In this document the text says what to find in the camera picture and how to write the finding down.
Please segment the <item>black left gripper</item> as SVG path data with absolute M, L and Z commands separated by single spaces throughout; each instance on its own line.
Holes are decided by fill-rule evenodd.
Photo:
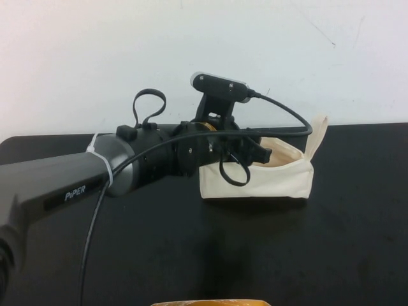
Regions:
M 181 123 L 174 132 L 175 136 L 181 137 L 174 145 L 176 172 L 191 176 L 199 167 L 214 163 L 237 163 L 248 171 L 252 163 L 270 161 L 272 150 L 260 145 L 260 137 L 247 136 L 236 124 L 230 131 L 238 133 L 220 135 L 207 122 Z

